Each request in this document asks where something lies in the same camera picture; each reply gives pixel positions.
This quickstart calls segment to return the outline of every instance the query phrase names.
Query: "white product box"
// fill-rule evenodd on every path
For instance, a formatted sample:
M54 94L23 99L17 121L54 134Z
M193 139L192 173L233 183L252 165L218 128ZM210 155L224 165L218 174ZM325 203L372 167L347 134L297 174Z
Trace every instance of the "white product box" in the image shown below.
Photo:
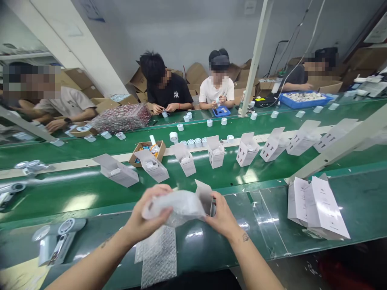
M225 149L219 142L219 136L207 137L207 147L212 169L221 167L225 158Z
M141 160L142 168L158 183L169 178L168 170L161 164L160 161L149 150L141 150L133 152L133 154Z
M334 142L345 136L356 126L357 119L342 119L327 134L321 137L320 141L314 145L318 153L323 152Z
M309 231L327 240L350 239L326 174L312 177L305 188L305 205Z
M289 155L300 156L306 150L311 148L321 139L320 134L313 131L320 125L320 121L306 120L298 129L295 136L290 140L290 144L286 147Z
M289 185L287 203L287 218L304 227L308 226L305 205L305 188L308 186L306 180L295 177L294 182Z
M196 173L194 158L183 143L172 145L171 149L186 177Z
M276 160L289 145L289 139L281 137L284 129L285 127L281 127L271 131L269 139L259 154L265 162Z
M102 154L93 160L101 165L101 173L104 176L122 186L129 187L138 182L137 172L115 160L109 154Z
M241 167L250 165L257 156L258 151L259 146L254 140L254 132L242 134L237 153L238 164Z

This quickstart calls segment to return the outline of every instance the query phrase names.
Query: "tattoo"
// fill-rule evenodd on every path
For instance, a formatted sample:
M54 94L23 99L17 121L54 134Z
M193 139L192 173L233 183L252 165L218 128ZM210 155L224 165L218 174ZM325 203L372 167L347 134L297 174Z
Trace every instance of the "tattoo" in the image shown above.
M244 233L242 237L244 242L247 242L250 239L247 233Z

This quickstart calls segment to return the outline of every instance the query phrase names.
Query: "blue plastic container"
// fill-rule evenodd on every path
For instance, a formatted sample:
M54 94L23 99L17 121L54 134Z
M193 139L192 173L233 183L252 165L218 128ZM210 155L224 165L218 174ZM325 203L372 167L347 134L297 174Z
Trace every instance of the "blue plastic container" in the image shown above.
M302 93L313 93L313 92L314 91L305 91ZM300 92L286 92L286 94L290 94L290 93L300 93ZM301 108L308 108L308 107L315 107L315 106L324 106L333 100L332 97L329 97L325 94L322 94L322 95L325 97L325 99L305 101L305 102L296 102L296 101L293 101L292 99L289 99L288 97L284 96L284 93L282 93L279 96L279 101L281 103L284 103L285 105L291 107L292 109L301 109Z

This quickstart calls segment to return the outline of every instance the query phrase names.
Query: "white wall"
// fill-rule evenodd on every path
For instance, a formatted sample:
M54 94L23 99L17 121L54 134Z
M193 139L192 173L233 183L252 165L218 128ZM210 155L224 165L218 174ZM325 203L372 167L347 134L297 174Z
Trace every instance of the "white wall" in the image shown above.
M135 60L146 50L159 52L168 67L179 70L183 65L187 70L194 62L207 68L209 53L221 47L232 62L243 64L252 57L263 3L258 0L255 14L246 16L242 0L93 0L106 21L98 23L87 19L80 1L72 0L122 81L132 77L138 67ZM267 73L277 42L290 38L309 2L275 0L259 76ZM326 0L313 51L338 42L339 53L344 55L382 2ZM292 57L306 49L321 3L313 1Z

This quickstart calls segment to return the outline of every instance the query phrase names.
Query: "white t-shirt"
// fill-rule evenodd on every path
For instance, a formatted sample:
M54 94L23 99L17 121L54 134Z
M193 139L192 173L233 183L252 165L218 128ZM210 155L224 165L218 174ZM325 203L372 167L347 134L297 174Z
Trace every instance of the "white t-shirt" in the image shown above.
M227 101L234 100L233 81L229 77L225 77L220 88L215 89L213 77L208 77L200 86L199 102L210 104L221 95L225 96Z

